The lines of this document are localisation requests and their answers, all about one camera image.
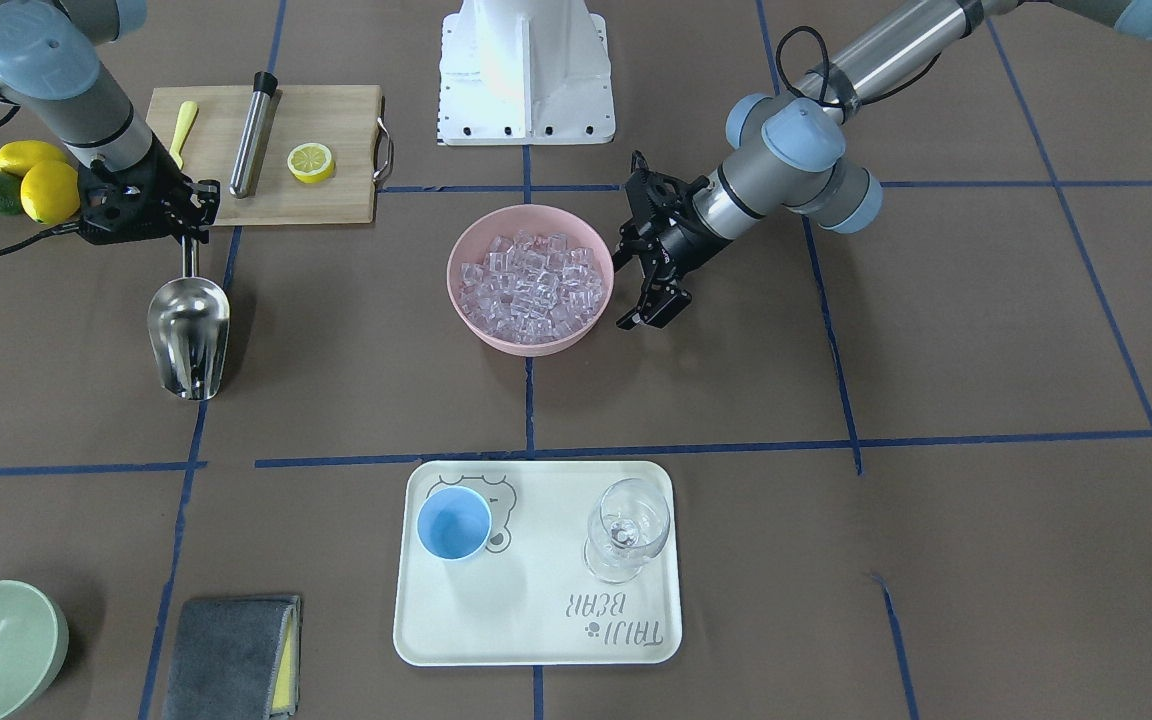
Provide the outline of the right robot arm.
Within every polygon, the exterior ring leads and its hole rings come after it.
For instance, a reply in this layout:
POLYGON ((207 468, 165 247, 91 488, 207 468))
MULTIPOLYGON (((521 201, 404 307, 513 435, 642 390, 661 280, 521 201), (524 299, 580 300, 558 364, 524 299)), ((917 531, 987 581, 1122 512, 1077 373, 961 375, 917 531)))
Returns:
POLYGON ((79 162, 79 209, 44 236, 209 241, 218 182, 180 170, 97 55, 146 18, 143 1, 0 1, 0 104, 32 111, 79 162))

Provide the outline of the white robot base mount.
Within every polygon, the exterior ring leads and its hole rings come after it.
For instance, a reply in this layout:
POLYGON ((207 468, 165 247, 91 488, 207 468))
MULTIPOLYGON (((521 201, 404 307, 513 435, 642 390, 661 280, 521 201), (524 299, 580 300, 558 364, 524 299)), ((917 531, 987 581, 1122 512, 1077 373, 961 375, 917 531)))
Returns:
POLYGON ((445 15, 440 41, 440 145, 616 137, 607 23, 584 1, 463 1, 445 15))

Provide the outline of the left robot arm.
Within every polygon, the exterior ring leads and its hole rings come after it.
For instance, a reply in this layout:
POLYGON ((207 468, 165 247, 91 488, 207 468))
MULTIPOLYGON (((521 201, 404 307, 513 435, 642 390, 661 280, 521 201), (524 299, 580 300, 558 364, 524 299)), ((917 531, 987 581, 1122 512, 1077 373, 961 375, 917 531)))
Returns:
POLYGON ((614 270, 637 262, 639 300, 617 327, 662 328, 692 297, 682 281, 778 209, 851 234, 876 219, 882 185, 846 158, 842 128, 867 105, 914 85, 948 46, 1011 1, 908 1, 846 50, 820 61, 782 94, 748 94, 723 126, 732 145, 717 169, 698 179, 653 170, 634 152, 626 195, 631 217, 620 228, 614 270))

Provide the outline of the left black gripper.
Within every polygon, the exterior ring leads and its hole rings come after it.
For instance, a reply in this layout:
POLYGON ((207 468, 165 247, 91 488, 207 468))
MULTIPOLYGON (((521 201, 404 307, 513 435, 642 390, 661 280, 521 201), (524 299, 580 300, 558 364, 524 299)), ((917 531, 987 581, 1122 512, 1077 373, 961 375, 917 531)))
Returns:
POLYGON ((692 296, 682 287, 679 273, 690 273, 712 260, 712 232, 702 223, 695 197, 707 190, 707 177, 685 179, 653 170, 641 151, 630 159, 630 177, 623 184, 631 217, 620 228, 620 242, 613 252, 614 270, 631 258, 662 262, 643 265, 637 300, 617 319, 617 328, 631 331, 637 325, 667 327, 692 296))

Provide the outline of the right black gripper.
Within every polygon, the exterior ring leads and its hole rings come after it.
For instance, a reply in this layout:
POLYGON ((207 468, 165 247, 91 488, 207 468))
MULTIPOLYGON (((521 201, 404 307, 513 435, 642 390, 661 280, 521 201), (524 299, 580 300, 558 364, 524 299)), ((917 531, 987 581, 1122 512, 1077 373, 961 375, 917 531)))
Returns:
POLYGON ((92 245, 162 237, 207 243, 221 200, 215 179, 189 179, 168 151, 150 151, 123 170, 96 158, 78 169, 78 234, 92 245))

